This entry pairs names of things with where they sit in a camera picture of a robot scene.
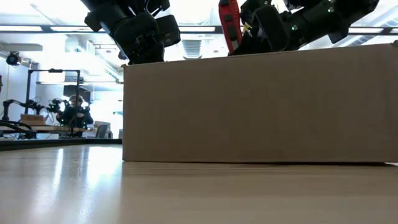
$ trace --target cardboard box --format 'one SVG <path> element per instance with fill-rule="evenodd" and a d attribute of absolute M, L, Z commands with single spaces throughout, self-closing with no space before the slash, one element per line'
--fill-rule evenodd
<path fill-rule="evenodd" d="M 398 161 L 397 44 L 124 73 L 125 161 Z"/>

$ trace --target wall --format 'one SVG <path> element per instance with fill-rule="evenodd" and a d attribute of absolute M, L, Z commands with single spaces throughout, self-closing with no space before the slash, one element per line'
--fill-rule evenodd
<path fill-rule="evenodd" d="M 26 86 L 27 86 L 27 67 L 18 66 L 13 67 L 6 63 L 4 58 L 0 58 L 0 75 L 2 75 L 2 90 L 0 93 L 1 109 L 0 113 L 4 111 L 2 102 L 5 100 L 17 100 L 25 102 L 26 98 Z M 30 98 L 35 98 L 36 93 L 36 79 L 37 75 L 32 74 L 30 83 Z M 25 108 L 18 105 L 11 105 L 9 107 L 9 118 L 10 121 L 18 121 L 21 118 L 21 113 L 24 113 Z"/>

